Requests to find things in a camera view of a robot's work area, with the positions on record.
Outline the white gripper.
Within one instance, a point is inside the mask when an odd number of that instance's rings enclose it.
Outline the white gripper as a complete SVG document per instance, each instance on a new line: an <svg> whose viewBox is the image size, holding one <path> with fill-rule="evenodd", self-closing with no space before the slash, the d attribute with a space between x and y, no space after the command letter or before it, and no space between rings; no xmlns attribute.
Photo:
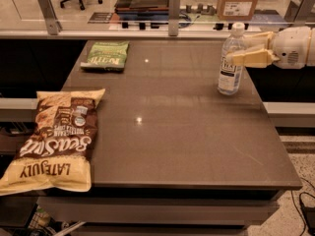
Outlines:
<svg viewBox="0 0 315 236"><path fill-rule="evenodd" d="M312 65L312 28L288 28L274 34L265 31L246 35L247 48L226 55L225 60L234 66L266 68L272 63L282 69L301 69Z"/></svg>

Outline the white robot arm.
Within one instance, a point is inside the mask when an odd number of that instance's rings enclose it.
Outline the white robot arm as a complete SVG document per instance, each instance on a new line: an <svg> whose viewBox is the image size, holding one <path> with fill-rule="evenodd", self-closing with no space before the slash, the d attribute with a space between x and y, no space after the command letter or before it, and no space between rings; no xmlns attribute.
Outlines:
<svg viewBox="0 0 315 236"><path fill-rule="evenodd" d="M230 65L281 69L302 69L315 66L315 29L294 27L279 32L260 32L244 38L245 49L230 51Z"/></svg>

